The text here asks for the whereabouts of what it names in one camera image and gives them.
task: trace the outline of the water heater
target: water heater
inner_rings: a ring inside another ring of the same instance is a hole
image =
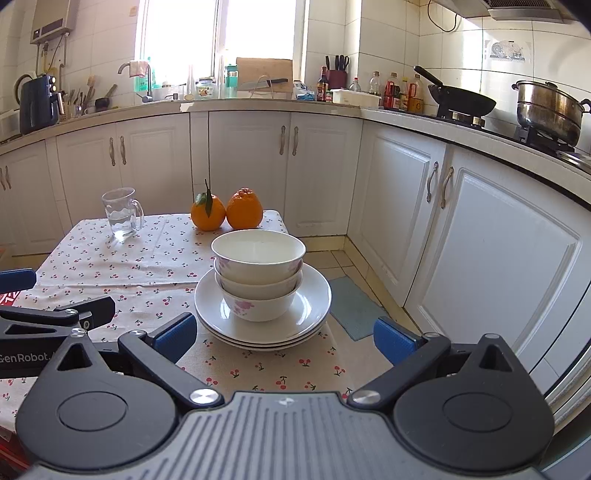
[[[78,1],[37,0],[31,29],[31,43],[45,43],[74,30]]]

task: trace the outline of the cherry print tablecloth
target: cherry print tablecloth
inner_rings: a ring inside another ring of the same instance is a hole
[[[230,231],[200,232],[187,214],[149,216],[138,235],[112,240],[106,221],[83,220],[37,271],[37,284],[15,306],[53,309],[104,294],[116,303],[113,322],[89,332],[93,341],[115,340],[127,330],[148,332],[182,312],[196,315],[194,289],[213,266],[212,241]],[[278,212],[265,211],[259,228],[286,232]],[[328,325],[308,342],[279,352],[252,352],[217,340],[201,325],[197,341],[178,365],[226,399],[236,390],[339,391],[352,386]],[[34,378],[0,380],[0,425],[14,418]]]

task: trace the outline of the kitchen knife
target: kitchen knife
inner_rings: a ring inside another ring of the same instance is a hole
[[[268,88],[271,84],[276,85],[277,83],[287,83],[287,79],[271,79],[261,80],[260,82],[244,82],[240,85],[239,90],[256,90],[259,88]]]

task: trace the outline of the utensil holder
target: utensil holder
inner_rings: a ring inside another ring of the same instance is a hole
[[[343,70],[329,70],[326,77],[329,81],[330,90],[347,88],[347,72]]]

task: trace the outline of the frying pan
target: frying pan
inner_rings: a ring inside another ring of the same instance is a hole
[[[492,112],[496,102],[492,98],[457,87],[448,87],[422,67],[416,66],[414,71],[423,75],[433,85],[429,92],[433,100],[441,107],[470,116],[485,116]]]

